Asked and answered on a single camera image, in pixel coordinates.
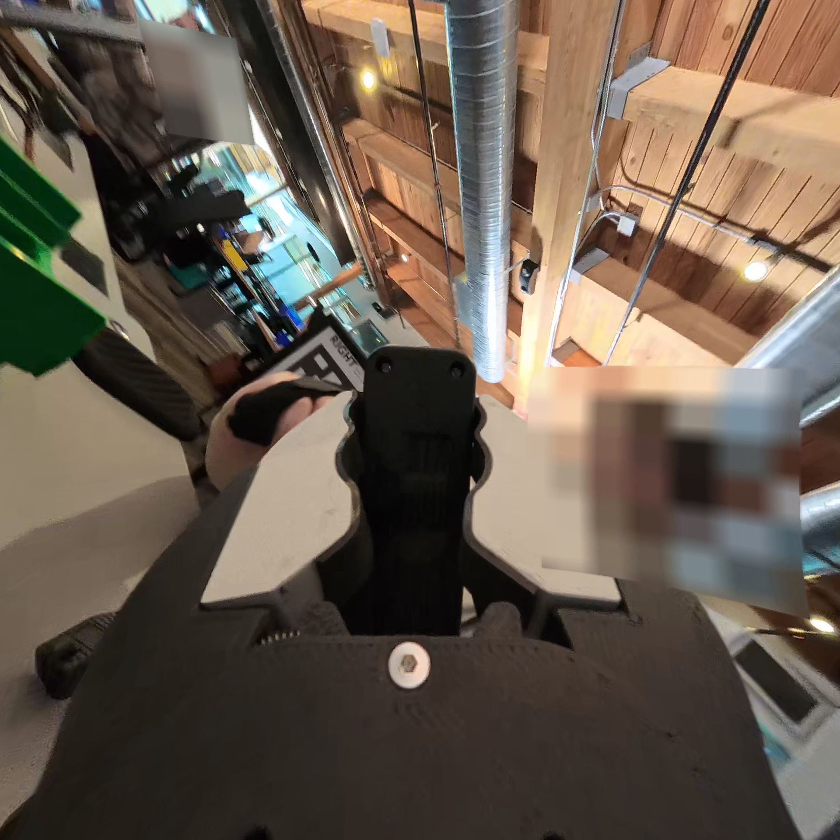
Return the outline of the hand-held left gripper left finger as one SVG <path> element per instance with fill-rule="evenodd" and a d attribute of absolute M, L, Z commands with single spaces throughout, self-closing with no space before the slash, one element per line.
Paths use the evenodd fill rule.
<path fill-rule="evenodd" d="M 340 470 L 356 392 L 336 395 L 292 429 L 260 462 L 245 493 L 201 604 L 289 608 L 323 594 L 321 563 L 359 530 L 358 489 Z"/>

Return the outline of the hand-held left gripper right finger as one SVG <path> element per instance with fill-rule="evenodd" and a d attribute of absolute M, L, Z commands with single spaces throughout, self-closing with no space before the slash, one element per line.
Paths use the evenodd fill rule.
<path fill-rule="evenodd" d="M 560 485 L 548 437 L 489 395 L 477 408 L 484 465 L 465 506 L 468 544 L 528 595 L 561 606 L 620 606 L 615 580 L 596 574 L 590 557 L 589 505 L 580 488 Z"/>

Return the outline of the person's right hand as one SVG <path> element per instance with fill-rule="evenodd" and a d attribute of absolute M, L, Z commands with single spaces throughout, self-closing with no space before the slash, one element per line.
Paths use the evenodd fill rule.
<path fill-rule="evenodd" d="M 229 397 L 213 419 L 205 451 L 208 478 L 224 490 L 258 465 L 283 437 L 347 386 L 288 371 L 269 373 Z"/>

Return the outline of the green plastic bin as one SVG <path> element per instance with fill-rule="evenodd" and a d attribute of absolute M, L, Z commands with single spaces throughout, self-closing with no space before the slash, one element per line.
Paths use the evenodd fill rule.
<path fill-rule="evenodd" d="M 53 270 L 81 211 L 4 137 L 1 152 L 1 362 L 40 376 L 78 355 L 108 321 Z"/>

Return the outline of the dark square table grommet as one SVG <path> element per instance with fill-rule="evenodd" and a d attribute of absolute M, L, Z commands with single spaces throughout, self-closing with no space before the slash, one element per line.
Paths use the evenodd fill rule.
<path fill-rule="evenodd" d="M 59 256 L 79 277 L 97 289 L 106 298 L 109 296 L 106 271 L 104 263 L 99 256 L 92 253 L 75 238 L 70 238 L 63 245 Z"/>

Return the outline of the black ceiling rod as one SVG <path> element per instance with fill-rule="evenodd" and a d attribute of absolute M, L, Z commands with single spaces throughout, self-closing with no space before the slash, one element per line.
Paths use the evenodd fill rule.
<path fill-rule="evenodd" d="M 755 37 L 758 34 L 758 31 L 761 27 L 765 15 L 767 14 L 769 6 L 770 1 L 758 1 L 755 5 L 755 8 L 752 11 L 748 25 L 745 28 L 744 33 L 738 43 L 738 47 L 734 52 L 727 73 L 723 78 L 721 87 L 711 106 L 707 119 L 703 124 L 696 145 L 691 153 L 691 156 L 686 164 L 684 171 L 682 172 L 674 197 L 668 205 L 667 212 L 664 216 L 664 220 L 662 221 L 662 224 L 660 225 L 657 231 L 653 244 L 651 245 L 647 254 L 646 260 L 642 266 L 642 269 L 639 272 L 637 283 L 635 285 L 635 288 L 633 289 L 631 297 L 629 298 L 629 302 L 627 304 L 624 315 L 622 316 L 621 321 L 618 324 L 612 342 L 608 348 L 608 351 L 605 354 L 605 358 L 603 361 L 604 365 L 608 365 L 609 362 L 612 360 L 616 347 L 622 337 L 625 327 L 627 326 L 627 322 L 633 310 L 636 307 L 637 301 L 641 295 L 642 289 L 646 284 L 646 281 L 650 275 L 653 265 L 661 249 L 665 245 L 667 236 L 669 234 L 669 230 L 675 222 L 677 212 L 678 210 L 680 210 L 682 201 L 688 193 L 689 187 L 692 183 L 692 177 L 696 173 L 697 168 L 701 163 L 701 160 L 711 141 L 711 137 L 715 128 L 718 126 L 718 122 L 731 95 L 734 83 L 739 76 L 740 70 L 744 64 L 744 61 L 747 58 L 750 48 L 752 47 L 753 41 L 755 40 Z"/>
<path fill-rule="evenodd" d="M 407 1 L 407 7 L 409 16 L 411 18 L 411 28 L 412 28 L 412 38 L 413 38 L 413 48 L 414 48 L 414 55 L 416 60 L 416 70 L 418 76 L 418 84 L 419 84 L 419 95 L 421 98 L 422 109 L 423 109 L 423 118 L 425 121 L 425 130 L 427 136 L 427 145 L 429 149 L 429 158 L 432 166 L 432 173 L 433 173 L 433 182 L 434 182 L 434 194 L 436 197 L 437 202 L 437 212 L 439 216 L 439 222 L 441 227 L 441 235 L 442 235 L 442 242 L 443 242 L 443 250 L 444 250 L 444 264 L 446 269 L 446 276 L 447 282 L 451 297 L 451 307 L 452 307 L 452 319 L 453 319 L 453 326 L 455 332 L 455 342 L 456 346 L 462 350 L 464 349 L 464 344 L 462 342 L 460 336 L 460 316 L 459 316 L 459 303 L 458 303 L 458 293 L 456 289 L 455 283 L 455 274 L 452 268 L 452 260 L 450 249 L 448 246 L 448 226 L 447 226 L 447 218 L 445 213 L 445 201 L 443 196 L 442 185 L 439 178 L 439 169 L 438 169 L 438 157 L 436 152 L 436 145 L 434 139 L 434 125 L 432 121 L 432 114 L 431 114 L 431 106 L 427 95 L 427 83 L 426 83 L 426 75 L 425 75 L 425 65 L 424 65 L 424 56 L 422 51 L 422 42 L 420 38 L 419 26 L 418 26 L 418 19 L 417 19 L 417 8 L 414 1 Z"/>

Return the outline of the grey metal beam bracket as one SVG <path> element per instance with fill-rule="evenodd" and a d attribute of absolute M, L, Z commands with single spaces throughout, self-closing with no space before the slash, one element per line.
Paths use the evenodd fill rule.
<path fill-rule="evenodd" d="M 575 258 L 572 268 L 570 269 L 570 283 L 579 284 L 582 277 L 602 262 L 609 259 L 610 255 L 600 247 L 588 248 L 583 255 Z"/>
<path fill-rule="evenodd" d="M 631 91 L 670 67 L 667 59 L 646 56 L 615 78 L 609 88 L 605 115 L 609 119 L 623 119 L 627 98 Z"/>

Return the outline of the silver ceiling duct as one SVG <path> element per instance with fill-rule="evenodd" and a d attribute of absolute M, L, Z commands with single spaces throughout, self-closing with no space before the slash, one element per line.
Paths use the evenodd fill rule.
<path fill-rule="evenodd" d="M 519 3 L 445 2 L 444 21 L 466 273 L 459 302 L 477 374 L 497 384 L 507 365 Z"/>

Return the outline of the large silver duct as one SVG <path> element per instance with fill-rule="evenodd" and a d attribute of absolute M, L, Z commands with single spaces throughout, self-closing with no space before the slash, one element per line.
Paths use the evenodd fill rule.
<path fill-rule="evenodd" d="M 839 405 L 839 265 L 827 271 L 737 367 L 790 372 L 801 394 L 803 429 L 834 413 Z"/>

